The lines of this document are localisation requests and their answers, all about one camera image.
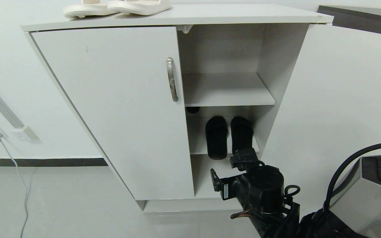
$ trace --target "metal handle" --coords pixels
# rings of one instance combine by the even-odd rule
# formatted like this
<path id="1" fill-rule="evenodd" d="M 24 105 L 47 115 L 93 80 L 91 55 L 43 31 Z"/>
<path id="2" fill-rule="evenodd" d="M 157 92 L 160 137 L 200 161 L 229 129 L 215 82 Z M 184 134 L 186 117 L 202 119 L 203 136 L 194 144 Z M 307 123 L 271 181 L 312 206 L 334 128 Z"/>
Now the metal handle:
<path id="1" fill-rule="evenodd" d="M 170 85 L 171 98 L 173 99 L 173 101 L 178 101 L 176 83 L 174 82 L 173 59 L 171 57 L 167 58 L 167 74 L 168 84 Z"/>

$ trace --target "cabinet top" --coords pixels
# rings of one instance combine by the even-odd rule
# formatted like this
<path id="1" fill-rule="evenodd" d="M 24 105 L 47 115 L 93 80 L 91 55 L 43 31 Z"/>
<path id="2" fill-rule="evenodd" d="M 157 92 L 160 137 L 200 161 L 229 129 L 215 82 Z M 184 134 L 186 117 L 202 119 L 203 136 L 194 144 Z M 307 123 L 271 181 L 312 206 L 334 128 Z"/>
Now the cabinet top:
<path id="1" fill-rule="evenodd" d="M 62 19 L 29 24 L 25 32 L 90 27 L 181 24 L 331 23 L 333 16 L 276 4 L 179 4 L 152 16 L 114 14 L 99 18 Z"/>

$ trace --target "shoe cabinet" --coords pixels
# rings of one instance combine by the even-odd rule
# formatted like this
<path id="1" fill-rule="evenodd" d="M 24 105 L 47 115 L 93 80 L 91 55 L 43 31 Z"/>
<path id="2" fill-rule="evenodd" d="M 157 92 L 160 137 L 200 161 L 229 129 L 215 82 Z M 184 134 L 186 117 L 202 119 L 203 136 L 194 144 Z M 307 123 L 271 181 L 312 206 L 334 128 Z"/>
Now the shoe cabinet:
<path id="1" fill-rule="evenodd" d="M 379 119 L 366 113 L 381 106 L 381 35 L 332 20 L 271 4 L 196 4 L 23 30 L 143 211 L 203 211 L 240 209 L 213 191 L 211 168 L 222 178 L 240 172 L 227 159 L 208 158 L 212 116 L 229 125 L 234 116 L 248 118 L 260 159 L 279 167 L 286 184 L 309 191 L 307 199 L 314 190 L 325 194 L 331 171 L 346 158 L 330 160 L 324 148 L 342 142 L 335 150 L 348 156 L 363 147 L 339 127 L 345 120 L 360 125 L 360 116 L 368 118 L 371 133 L 362 140 L 381 138 Z M 317 140 L 323 129 L 333 136 Z M 307 142 L 314 142 L 313 154 Z M 229 153 L 231 147 L 229 129 Z"/>

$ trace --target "white slipper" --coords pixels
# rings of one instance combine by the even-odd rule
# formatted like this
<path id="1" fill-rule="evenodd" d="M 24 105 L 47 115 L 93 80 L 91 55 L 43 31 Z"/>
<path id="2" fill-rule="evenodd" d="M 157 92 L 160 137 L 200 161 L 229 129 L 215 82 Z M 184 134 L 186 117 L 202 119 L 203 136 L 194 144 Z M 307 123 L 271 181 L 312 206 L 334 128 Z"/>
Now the white slipper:
<path id="1" fill-rule="evenodd" d="M 100 0 L 82 0 L 82 4 L 74 4 L 63 8 L 66 18 L 84 18 L 86 16 L 105 16 L 115 12 L 107 9 L 108 2 L 101 3 Z"/>
<path id="2" fill-rule="evenodd" d="M 171 8 L 170 0 L 110 1 L 107 9 L 112 13 L 153 15 Z"/>

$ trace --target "wall trim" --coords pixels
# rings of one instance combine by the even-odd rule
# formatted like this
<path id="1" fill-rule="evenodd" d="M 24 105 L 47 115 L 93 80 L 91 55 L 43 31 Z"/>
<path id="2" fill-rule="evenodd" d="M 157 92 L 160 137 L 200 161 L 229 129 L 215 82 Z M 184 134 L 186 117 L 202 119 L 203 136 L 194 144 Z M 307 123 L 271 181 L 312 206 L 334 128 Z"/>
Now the wall trim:
<path id="1" fill-rule="evenodd" d="M 70 158 L 70 159 L 15 159 L 19 167 L 82 167 L 108 166 L 104 158 Z M 15 166 L 11 159 L 0 159 L 0 166 Z"/>

